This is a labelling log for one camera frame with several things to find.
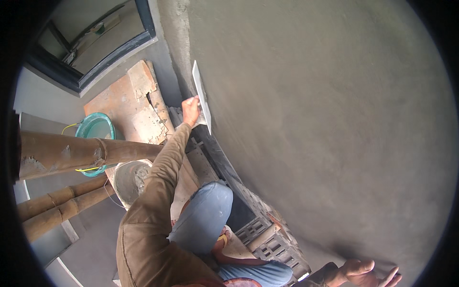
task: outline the person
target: person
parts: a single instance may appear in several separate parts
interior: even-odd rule
[[[233,201],[233,192],[223,181],[202,186],[184,205],[179,219],[171,222],[170,207],[185,146],[199,116],[198,102],[197,96],[182,102],[183,123],[155,159],[145,192],[121,220],[116,251],[121,285],[283,286],[292,276],[289,266],[222,253],[230,235],[225,223]],[[350,281],[362,287],[392,287],[401,279],[392,270],[381,281],[369,272],[373,266],[374,262],[356,259],[341,268],[329,263],[297,284],[337,287]]]

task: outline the teal plastic bucket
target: teal plastic bucket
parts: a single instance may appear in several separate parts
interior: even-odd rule
[[[116,139],[115,127],[112,124],[110,118],[104,113],[92,113],[84,118],[80,126],[75,133],[77,137],[83,138],[101,138],[101,139]],[[82,171],[81,173],[88,176],[94,177],[103,173],[107,168],[106,165],[99,167],[98,169]]]

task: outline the trowel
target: trowel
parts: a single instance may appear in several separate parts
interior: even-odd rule
[[[212,117],[210,115],[209,105],[207,104],[207,95],[206,91],[204,90],[204,85],[202,84],[201,74],[199,73],[198,63],[194,62],[193,70],[191,71],[193,74],[193,79],[195,81],[196,91],[198,92],[199,96],[199,104],[202,110],[202,113],[199,116],[197,124],[205,124],[209,129],[209,134],[212,134]]]

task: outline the brown shirt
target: brown shirt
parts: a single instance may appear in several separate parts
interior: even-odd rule
[[[172,231],[170,207],[191,127],[181,124],[158,154],[145,192],[127,211],[118,231],[117,265],[123,287],[173,286],[222,279],[194,254],[166,238]]]

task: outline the blue jeans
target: blue jeans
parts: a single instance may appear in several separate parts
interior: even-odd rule
[[[228,220],[233,192],[222,180],[208,183],[190,197],[190,203],[172,228],[169,241],[194,254],[209,254]],[[265,265],[220,265],[223,280],[246,277],[263,287],[280,287],[288,283],[292,269],[270,261]]]

